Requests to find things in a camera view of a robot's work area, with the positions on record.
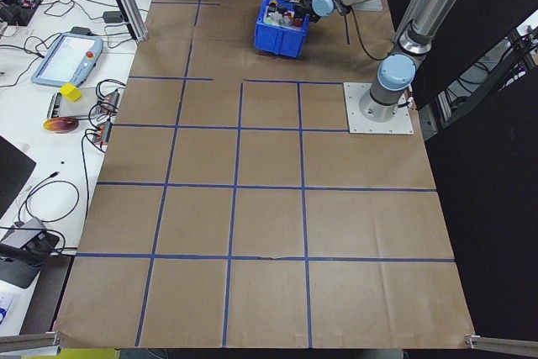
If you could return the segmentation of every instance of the black curtain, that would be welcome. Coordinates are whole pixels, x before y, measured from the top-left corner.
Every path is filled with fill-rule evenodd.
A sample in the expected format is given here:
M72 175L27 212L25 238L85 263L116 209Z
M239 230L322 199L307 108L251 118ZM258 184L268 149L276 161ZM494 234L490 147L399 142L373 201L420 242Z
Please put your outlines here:
M397 27L409 0L388 0ZM413 82L419 108L538 9L538 0L458 0Z
M537 88L534 69L426 142L467 305L486 337L538 341Z

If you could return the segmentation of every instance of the yellow block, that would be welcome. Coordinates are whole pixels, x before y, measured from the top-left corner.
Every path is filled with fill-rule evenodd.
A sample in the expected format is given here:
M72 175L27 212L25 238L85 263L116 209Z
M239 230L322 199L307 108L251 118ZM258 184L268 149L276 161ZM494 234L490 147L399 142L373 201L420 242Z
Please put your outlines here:
M82 97L81 91L74 84L66 83L60 87L61 95L67 98L68 100L75 102L80 97Z
M58 356L22 356L23 359L118 359L115 349L62 349Z

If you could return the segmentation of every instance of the red object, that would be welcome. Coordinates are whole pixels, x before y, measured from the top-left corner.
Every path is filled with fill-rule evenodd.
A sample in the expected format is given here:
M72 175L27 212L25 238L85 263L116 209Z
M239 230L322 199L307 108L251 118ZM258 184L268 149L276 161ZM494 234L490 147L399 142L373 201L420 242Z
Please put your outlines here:
M66 134L78 128L78 119L73 117L57 117L47 119L43 128L56 134Z

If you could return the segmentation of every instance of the yellow sponge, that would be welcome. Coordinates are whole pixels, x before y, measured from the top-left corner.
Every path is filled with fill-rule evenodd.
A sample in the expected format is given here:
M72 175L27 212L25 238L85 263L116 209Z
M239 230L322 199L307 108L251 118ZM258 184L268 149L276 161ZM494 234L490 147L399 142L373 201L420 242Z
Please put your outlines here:
M80 97L82 97L81 91L74 84L66 83L60 87L61 95L67 98L68 100L75 102Z

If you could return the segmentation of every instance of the white table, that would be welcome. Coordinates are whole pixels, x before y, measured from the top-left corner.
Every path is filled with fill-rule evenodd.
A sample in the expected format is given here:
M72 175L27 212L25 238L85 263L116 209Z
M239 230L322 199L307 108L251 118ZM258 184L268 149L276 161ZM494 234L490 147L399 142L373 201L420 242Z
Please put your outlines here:
M96 0L102 3L115 4L114 0ZM136 0L140 9L149 10L151 0ZM101 16L103 11L118 10L95 3L80 1L80 4L92 16ZM35 35L45 39L51 34L66 32L73 26L88 27L96 34L104 33L105 23L92 22L80 9L71 10L66 16L56 18L44 15L44 7L38 9L29 27L21 27L16 31L10 27L5 35L15 34L10 38L1 38L0 44L22 45L29 35ZM61 7L55 8L55 13L63 11ZM141 12L145 18L147 12ZM127 35L112 37L114 40L128 39ZM93 93L95 85L106 78L113 78L126 82L130 67L135 58L136 43L129 41L118 48L109 49L106 44L103 54L98 60L87 82L81 85L85 94ZM0 71L6 72L0 76L0 86L11 84L17 76L34 59L32 55L26 55L20 50L8 50L0 48ZM45 122L46 113L52 95L56 88L39 86L30 81L35 68L40 61L36 61L32 68L22 76L16 87L0 88L0 135L19 147L37 163L32 177L27 182L18 201L22 202L24 194L29 187L48 177L52 172L60 172L55 179L73 182L81 193L81 200L75 211L67 218L48 224L47 227L59 230L66 237L66 246L77 247L84 225L86 207L86 185L82 166L81 138L88 123L81 122L79 128L70 133L57 135L45 131L42 124ZM90 183L90 194L98 178L103 163L103 155L86 145L87 172ZM75 193L72 189L61 184L52 185L35 195L32 200L32 209L44 219L53 219L67 212L75 201ZM1 226L11 226L17 217L18 206L14 203L9 211L0 219ZM0 293L14 293L16 295L8 315L0 325L0 336L17 335L28 311L29 302L35 289L38 278L27 289L0 281Z

